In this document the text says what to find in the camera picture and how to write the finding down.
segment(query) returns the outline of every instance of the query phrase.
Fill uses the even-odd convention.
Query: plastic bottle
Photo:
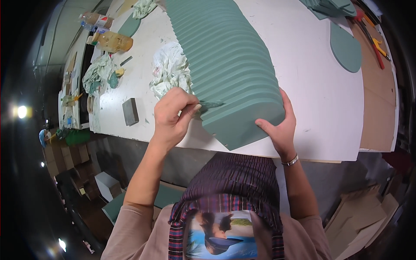
[[[114,18],[100,15],[94,12],[85,12],[79,16],[79,18],[85,22],[84,27],[87,29],[87,24],[91,26],[103,27],[110,29],[111,24],[113,23]]]
[[[116,32],[94,33],[89,36],[87,44],[96,45],[98,49],[115,53],[119,50],[128,51],[133,46],[133,39]]]

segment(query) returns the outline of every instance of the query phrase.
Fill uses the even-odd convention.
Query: crumpled cloth
[[[133,5],[133,18],[142,19],[146,17],[153,9],[155,9],[156,3],[154,0],[138,0]]]
[[[112,62],[108,52],[96,58],[82,78],[85,92],[93,96],[99,96],[99,86],[105,86],[111,70]]]
[[[177,42],[169,42],[153,55],[153,80],[149,88],[154,96],[160,100],[171,88],[180,87],[189,94],[191,90],[191,76],[189,74],[188,59],[183,54],[182,47]]]

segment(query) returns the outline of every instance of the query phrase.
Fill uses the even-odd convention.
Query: silver bracelet
[[[286,166],[291,166],[291,165],[295,164],[298,160],[299,160],[299,157],[298,157],[298,156],[297,156],[297,154],[296,154],[296,156],[295,156],[295,158],[294,158],[293,160],[291,160],[291,161],[290,161],[290,162],[288,162],[288,163],[283,163],[283,162],[282,162],[282,164],[283,164],[283,165],[286,165]]]

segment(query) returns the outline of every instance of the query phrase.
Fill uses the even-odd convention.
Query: printed image
[[[250,212],[196,213],[189,227],[186,257],[255,259],[257,246]]]

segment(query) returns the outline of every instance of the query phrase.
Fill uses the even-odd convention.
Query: gray block
[[[123,103],[123,114],[124,120],[126,121],[126,126],[134,125],[139,121],[136,100],[133,97]]]

